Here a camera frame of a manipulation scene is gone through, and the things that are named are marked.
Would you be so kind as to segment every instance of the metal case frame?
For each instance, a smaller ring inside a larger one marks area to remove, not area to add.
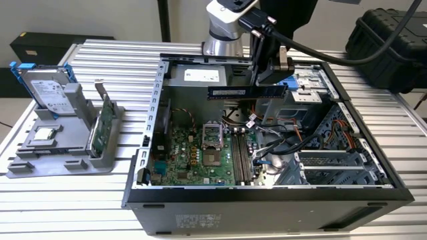
[[[339,94],[336,101],[343,103],[352,116],[393,188],[135,188],[135,180],[144,182],[147,176],[145,172],[135,174],[135,168],[148,164],[157,98],[171,64],[168,60],[192,63],[195,58],[203,58],[205,64],[251,62],[248,58],[235,57],[160,56],[163,60],[153,82],[144,143],[132,158],[123,196],[123,207],[133,210],[148,235],[349,231],[413,201],[328,64],[317,61],[295,62],[321,65]]]

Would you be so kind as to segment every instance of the black carrying case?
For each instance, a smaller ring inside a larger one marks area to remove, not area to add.
[[[364,13],[345,45],[349,59],[363,59],[375,53],[405,13],[381,8]],[[388,51],[359,69],[371,85],[392,93],[427,88],[427,12],[415,13]]]

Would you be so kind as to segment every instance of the screw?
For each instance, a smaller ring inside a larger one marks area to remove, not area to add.
[[[257,38],[260,38],[263,36],[261,33],[259,31],[256,31],[256,30],[252,30],[251,34],[253,34],[255,37],[257,37]]]
[[[272,24],[276,24],[276,23],[277,23],[277,20],[273,19],[271,16],[267,17],[267,20],[268,20]]]

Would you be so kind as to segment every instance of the metal rail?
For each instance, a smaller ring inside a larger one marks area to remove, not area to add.
[[[120,209],[131,157],[143,141],[159,54],[199,54],[199,44],[88,40],[61,62],[73,66],[84,96],[103,104],[93,82],[124,106],[115,169],[108,174],[8,179],[9,159],[26,137],[36,115],[32,102],[0,144],[0,238],[147,237],[132,211]],[[337,51],[325,51],[344,57]],[[315,60],[289,51],[295,60]],[[301,235],[209,235],[192,239],[427,239],[427,126],[399,95],[371,88],[352,67],[331,65],[367,127],[396,169],[415,202],[352,232]]]

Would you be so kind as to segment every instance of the label sticker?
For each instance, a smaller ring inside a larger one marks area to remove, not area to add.
[[[247,94],[245,90],[213,90],[212,95],[244,95]]]
[[[32,80],[33,89],[49,111],[56,114],[75,114],[73,106],[61,85],[53,80]]]
[[[37,56],[37,52],[33,51],[33,50],[25,50],[25,53],[26,53],[28,55]]]
[[[187,69],[184,72],[184,81],[217,83],[220,81],[220,71],[205,69]]]
[[[249,129],[252,126],[255,125],[255,122],[251,120],[248,121],[248,123],[245,124],[247,128]]]
[[[248,116],[248,119],[251,119],[251,121],[253,121],[256,119],[255,113],[252,113],[251,116]]]
[[[221,214],[176,214],[175,220],[180,229],[217,228]]]

